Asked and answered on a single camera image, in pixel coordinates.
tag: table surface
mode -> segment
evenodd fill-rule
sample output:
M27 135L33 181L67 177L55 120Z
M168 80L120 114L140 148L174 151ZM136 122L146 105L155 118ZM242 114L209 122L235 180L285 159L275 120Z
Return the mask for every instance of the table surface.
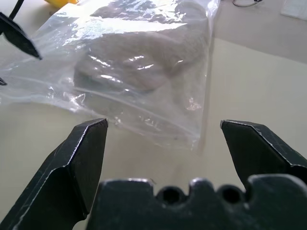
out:
M4 13L9 13L13 4L0 0ZM225 20L225 16L221 15L233 11L231 7L235 6L229 1L222 2L217 28L224 26L225 21L221 21L221 18ZM53 11L42 0L26 0L16 22L32 33ZM240 17L240 12L242 17L247 14L244 9L236 11L236 17ZM235 184L242 188L219 129L222 119L265 124L307 157L307 64L298 62L296 58L293 58L296 61L291 60L293 56L274 56L268 54L271 51L264 53L257 47L251 49L246 44L240 45L240 41L229 42L220 37L217 34L213 41L211 73L204 105L205 128L199 152L164 149L136 134L111 127L101 179L151 178L156 184L155 191L173 184L187 192L189 180L206 177L215 188L221 184ZM0 133L0 220L46 156L75 125L87 119L59 108L34 103L16 103L0 110L0 130L5 130ZM74 229L84 229L84 225L84 222L78 223Z

